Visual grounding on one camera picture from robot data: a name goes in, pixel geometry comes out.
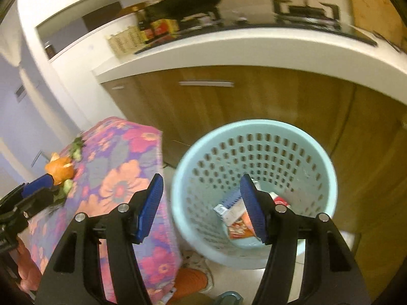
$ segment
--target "orange pants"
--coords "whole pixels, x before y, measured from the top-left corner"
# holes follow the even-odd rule
[[[181,299],[204,289],[207,283],[208,278],[206,277],[205,273],[201,272],[200,270],[181,268],[178,271],[174,285],[177,291],[170,299],[170,303],[172,300]]]

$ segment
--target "frying pan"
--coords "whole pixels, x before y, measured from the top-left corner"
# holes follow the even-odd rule
[[[214,12],[219,18],[216,6],[221,0],[161,0],[147,8],[153,18],[182,20],[186,16]]]

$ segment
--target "light blue plastic basket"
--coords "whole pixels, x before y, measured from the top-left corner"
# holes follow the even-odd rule
[[[213,211],[248,173],[263,191],[285,198],[296,214],[333,216],[337,200],[334,167],[321,145],[301,129],[273,120],[222,126],[197,141],[178,165],[171,208],[182,237],[220,264],[264,268],[270,246],[256,238],[231,241]],[[297,254],[305,250],[299,241]]]

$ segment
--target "silver screw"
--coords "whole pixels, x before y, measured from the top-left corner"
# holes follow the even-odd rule
[[[327,222],[329,221],[329,215],[327,215],[326,213],[321,213],[318,215],[318,218],[323,221],[323,222]]]
[[[78,214],[75,216],[75,220],[76,220],[77,222],[84,221],[85,218],[86,218],[86,216],[85,216],[84,213],[78,213]]]
[[[129,205],[126,204],[126,203],[123,203],[123,204],[120,204],[120,205],[117,207],[117,209],[118,209],[119,212],[124,213],[124,212],[129,211]]]
[[[285,205],[283,205],[283,204],[277,204],[275,206],[275,210],[277,212],[284,213],[285,211],[287,211],[287,207]]]

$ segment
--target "floral tablecloth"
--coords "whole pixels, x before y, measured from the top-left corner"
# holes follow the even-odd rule
[[[52,213],[43,211],[30,221],[31,257],[41,272],[76,213],[109,213],[146,189],[155,173],[162,175],[161,132],[153,127],[112,117],[84,133],[83,139],[83,159],[75,163],[74,187],[64,206]],[[165,189],[150,235],[134,251],[155,304],[172,289],[181,262]],[[106,298],[116,302],[106,242],[100,246],[100,265]]]

